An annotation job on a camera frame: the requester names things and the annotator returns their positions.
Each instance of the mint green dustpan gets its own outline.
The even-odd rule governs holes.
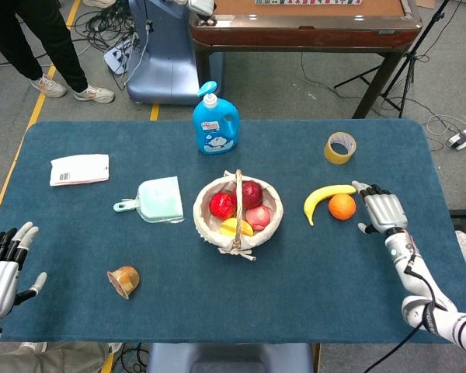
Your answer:
[[[113,208],[115,212],[136,210],[148,223],[180,222],[183,220],[183,205],[178,177],[145,181],[138,187],[134,200],[122,200]]]

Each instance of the paper cup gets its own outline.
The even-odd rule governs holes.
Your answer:
[[[112,272],[107,271],[107,277],[119,295],[125,299],[130,298],[130,294],[140,283],[140,275],[137,270],[129,266],[121,267]]]

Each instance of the black pants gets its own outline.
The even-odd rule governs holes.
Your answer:
[[[71,33],[55,0],[0,0],[0,52],[21,74],[41,78],[42,69],[24,37],[16,14],[41,40],[57,70],[76,92],[88,87]]]

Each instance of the blue table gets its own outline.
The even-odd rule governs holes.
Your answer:
[[[336,131],[357,152],[344,166],[322,149]],[[110,180],[50,187],[50,160],[105,153]],[[285,215],[254,263],[223,256],[197,234],[192,205],[228,169],[271,183]],[[186,220],[150,225],[112,206],[149,179],[179,177]],[[0,229],[32,220],[40,234],[20,287],[45,270],[40,296],[3,320],[7,340],[151,342],[392,343],[410,331],[401,317],[407,295],[383,237],[356,227],[323,203],[310,227],[302,212],[310,192],[359,180],[395,192],[410,232],[438,285],[466,312],[466,269],[422,128],[410,120],[242,121],[239,146],[199,153],[190,122],[38,123],[0,208]],[[106,278],[132,265],[141,284],[129,301]],[[419,333],[416,342],[439,342]]]

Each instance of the orange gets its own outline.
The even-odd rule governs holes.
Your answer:
[[[328,204],[329,213],[339,220],[347,220],[356,213],[356,201],[349,194],[335,194]]]

